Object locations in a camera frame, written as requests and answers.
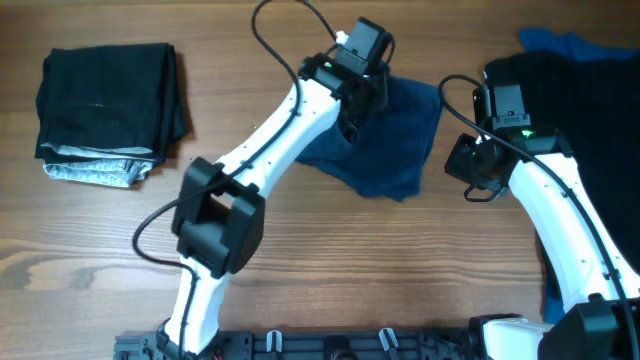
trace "wood grain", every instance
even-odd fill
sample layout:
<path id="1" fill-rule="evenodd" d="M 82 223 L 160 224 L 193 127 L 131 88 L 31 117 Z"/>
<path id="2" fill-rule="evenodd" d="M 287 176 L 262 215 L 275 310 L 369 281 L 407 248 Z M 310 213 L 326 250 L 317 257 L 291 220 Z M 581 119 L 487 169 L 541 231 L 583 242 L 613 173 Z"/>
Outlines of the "wood grain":
<path id="1" fill-rule="evenodd" d="M 170 315 L 179 282 L 175 270 L 134 256 L 134 228 L 177 195 L 194 157 L 215 161 L 234 148 L 291 85 L 251 35 L 253 1 L 53 3 L 60 6 L 0 7 L 0 358 L 109 359 L 113 336 L 151 330 Z M 576 31 L 607 45 L 640 42 L 640 5 L 629 1 L 318 5 L 336 29 L 349 30 L 358 16 L 385 26 L 398 41 L 393 72 L 434 84 L 450 73 L 479 77 L 487 61 L 521 51 L 515 33 L 525 26 Z M 259 27 L 294 65 L 330 45 L 299 4 L 265 8 Z M 181 53 L 194 133 L 131 190 L 47 179 L 33 159 L 42 60 L 52 47 L 146 42 L 170 42 Z M 471 112 L 470 90 L 448 88 L 464 113 Z M 460 325 L 494 312 L 540 319 L 543 274 L 530 220 L 511 196 L 465 202 L 464 184 L 442 170 L 464 131 L 444 115 L 421 195 L 403 203 L 360 198 L 334 178 L 293 165 L 268 201 L 260 249 L 227 293 L 222 327 Z M 170 216 L 142 241 L 176 258 Z"/>

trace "wooden table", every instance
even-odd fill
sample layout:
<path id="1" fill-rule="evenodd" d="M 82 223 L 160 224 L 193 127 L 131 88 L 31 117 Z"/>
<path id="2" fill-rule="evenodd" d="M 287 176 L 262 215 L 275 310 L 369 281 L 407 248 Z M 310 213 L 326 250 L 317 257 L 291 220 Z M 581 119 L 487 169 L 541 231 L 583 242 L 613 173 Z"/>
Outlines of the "wooden table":
<path id="1" fill-rule="evenodd" d="M 109 359 L 114 336 L 154 329 L 167 318 L 179 275 L 133 254 L 134 228 L 176 197 L 194 157 L 215 161 L 234 148 L 291 86 L 251 35 L 253 0 L 97 2 L 0 7 L 2 359 Z M 318 5 L 335 29 L 349 31 L 358 16 L 386 27 L 398 42 L 393 72 L 432 84 L 450 73 L 480 78 L 486 62 L 521 51 L 515 34 L 525 26 L 572 30 L 608 45 L 640 39 L 640 5 L 631 1 Z M 259 28 L 294 67 L 331 45 L 313 14 L 289 1 L 267 6 Z M 194 132 L 130 190 L 49 180 L 33 159 L 42 60 L 52 47 L 149 42 L 169 42 L 181 54 Z M 472 114 L 469 85 L 452 83 L 448 96 Z M 222 328 L 415 328 L 462 325 L 495 312 L 539 320 L 543 268 L 527 215 L 511 196 L 466 202 L 465 185 L 443 172 L 465 131 L 443 116 L 421 195 L 403 203 L 363 199 L 314 168 L 293 165 L 269 198 L 260 249 L 227 292 Z M 142 242 L 175 259 L 170 216 Z"/>

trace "folded garment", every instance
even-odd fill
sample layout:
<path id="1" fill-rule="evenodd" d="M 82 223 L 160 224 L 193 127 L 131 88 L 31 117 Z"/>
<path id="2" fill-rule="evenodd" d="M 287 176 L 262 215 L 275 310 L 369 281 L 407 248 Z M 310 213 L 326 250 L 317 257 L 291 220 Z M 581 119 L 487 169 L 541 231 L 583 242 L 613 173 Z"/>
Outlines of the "folded garment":
<path id="1" fill-rule="evenodd" d="M 128 187 L 185 133 L 172 45 L 53 49 L 35 157 L 53 179 Z"/>
<path id="2" fill-rule="evenodd" d="M 576 62 L 530 52 L 493 61 L 485 73 L 488 83 L 520 84 L 534 125 L 562 130 L 589 199 L 627 262 L 639 271 L 640 56 Z M 557 301 L 547 297 L 545 304 L 545 320 L 564 314 Z"/>
<path id="3" fill-rule="evenodd" d="M 388 79 L 388 85 L 386 110 L 369 116 L 349 140 L 336 122 L 297 161 L 337 177 L 361 196 L 402 201 L 419 194 L 442 104 L 431 85 L 395 77 Z"/>
<path id="4" fill-rule="evenodd" d="M 576 61 L 629 59 L 640 55 L 639 49 L 621 49 L 591 44 L 575 33 L 555 35 L 544 28 L 527 28 L 518 32 L 527 51 L 547 50 Z"/>

